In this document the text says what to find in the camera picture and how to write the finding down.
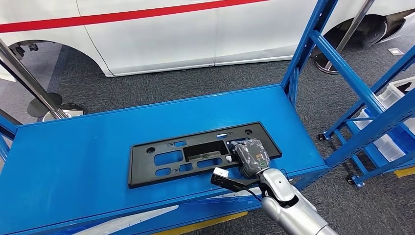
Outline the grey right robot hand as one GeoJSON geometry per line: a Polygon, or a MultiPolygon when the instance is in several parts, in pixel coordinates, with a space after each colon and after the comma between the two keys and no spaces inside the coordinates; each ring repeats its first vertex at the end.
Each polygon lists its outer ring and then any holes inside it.
{"type": "Polygon", "coordinates": [[[240,172],[246,179],[270,167],[270,157],[260,140],[232,141],[231,149],[241,161],[240,172]]]}

